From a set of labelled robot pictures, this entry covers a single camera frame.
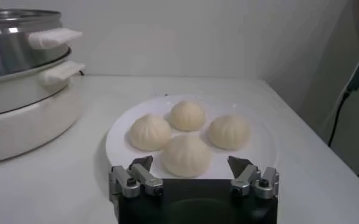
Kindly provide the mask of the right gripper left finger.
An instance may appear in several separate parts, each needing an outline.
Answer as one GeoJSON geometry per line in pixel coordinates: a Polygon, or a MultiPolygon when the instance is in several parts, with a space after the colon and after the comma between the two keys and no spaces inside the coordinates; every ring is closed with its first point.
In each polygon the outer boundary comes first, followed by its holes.
{"type": "Polygon", "coordinates": [[[120,195],[137,198],[143,192],[153,197],[161,197],[164,192],[163,180],[149,172],[153,160],[149,155],[134,159],[127,169],[113,166],[108,173],[110,201],[117,200],[120,195]]]}

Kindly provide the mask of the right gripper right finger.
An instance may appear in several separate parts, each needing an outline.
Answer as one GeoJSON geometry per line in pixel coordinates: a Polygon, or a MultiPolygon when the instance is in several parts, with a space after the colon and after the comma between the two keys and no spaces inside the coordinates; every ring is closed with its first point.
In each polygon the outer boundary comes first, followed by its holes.
{"type": "Polygon", "coordinates": [[[229,156],[227,162],[233,173],[231,194],[245,197],[254,194],[262,200],[269,200],[279,195],[279,173],[274,167],[267,167],[263,173],[248,159],[229,156]]]}

